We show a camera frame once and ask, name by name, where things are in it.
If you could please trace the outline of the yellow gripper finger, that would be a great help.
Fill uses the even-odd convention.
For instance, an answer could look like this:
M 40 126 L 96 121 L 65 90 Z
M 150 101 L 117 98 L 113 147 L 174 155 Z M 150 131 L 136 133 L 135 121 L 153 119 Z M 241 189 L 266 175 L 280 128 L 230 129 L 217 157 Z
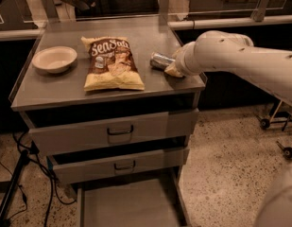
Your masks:
M 179 55 L 179 53 L 180 53 L 181 51 L 182 51 L 182 47 L 179 48 L 179 49 L 177 49 L 177 50 L 172 54 L 171 58 L 172 58 L 172 59 L 175 59 L 175 58 Z
M 176 65 L 174 63 L 171 63 L 170 65 L 168 65 L 164 69 L 164 72 L 171 77 L 175 77 L 175 78 L 183 77 L 183 74 L 176 68 Z

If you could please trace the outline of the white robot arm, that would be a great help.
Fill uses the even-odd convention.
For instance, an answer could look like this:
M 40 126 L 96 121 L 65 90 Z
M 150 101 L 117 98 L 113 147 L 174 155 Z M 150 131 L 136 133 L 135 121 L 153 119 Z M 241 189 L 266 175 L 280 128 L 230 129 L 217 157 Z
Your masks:
M 292 51 L 256 47 L 250 37 L 211 30 L 184 45 L 164 70 L 170 76 L 226 71 L 292 107 Z M 266 193 L 254 227 L 292 227 L 292 163 Z

